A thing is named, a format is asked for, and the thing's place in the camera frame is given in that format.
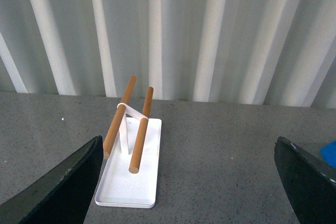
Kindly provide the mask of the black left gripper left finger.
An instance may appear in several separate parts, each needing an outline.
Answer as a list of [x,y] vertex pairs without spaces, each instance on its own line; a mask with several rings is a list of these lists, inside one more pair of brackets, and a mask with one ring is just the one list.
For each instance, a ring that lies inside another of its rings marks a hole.
[[102,161],[102,137],[96,136],[1,204],[1,223],[83,223]]

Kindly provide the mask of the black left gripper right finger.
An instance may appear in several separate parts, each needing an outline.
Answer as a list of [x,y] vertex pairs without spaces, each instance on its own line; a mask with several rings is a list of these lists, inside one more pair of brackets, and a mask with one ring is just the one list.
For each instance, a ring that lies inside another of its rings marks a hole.
[[335,168],[282,136],[274,160],[299,222],[335,223]]

